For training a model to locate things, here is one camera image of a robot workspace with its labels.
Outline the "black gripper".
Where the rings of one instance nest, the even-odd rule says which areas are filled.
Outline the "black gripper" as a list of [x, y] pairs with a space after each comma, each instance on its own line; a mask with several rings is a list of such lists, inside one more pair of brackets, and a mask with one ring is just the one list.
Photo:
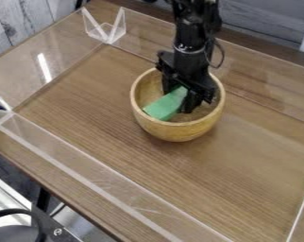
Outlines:
[[189, 91], [180, 110], [192, 113], [201, 101], [212, 103], [216, 95], [216, 83], [209, 75], [208, 48], [198, 50], [182, 49], [177, 46], [173, 51], [157, 52], [156, 68], [162, 73], [162, 91], [166, 95], [180, 85]]

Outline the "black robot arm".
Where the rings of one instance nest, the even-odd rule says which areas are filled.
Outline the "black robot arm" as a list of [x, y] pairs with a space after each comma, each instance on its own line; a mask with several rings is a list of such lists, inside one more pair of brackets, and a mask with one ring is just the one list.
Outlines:
[[188, 92], [178, 111], [190, 113], [205, 101], [212, 103], [217, 84], [209, 73], [216, 33], [221, 30], [218, 0], [166, 0], [173, 7], [176, 36], [173, 50], [157, 52], [156, 68], [162, 73], [162, 90], [168, 94], [182, 86]]

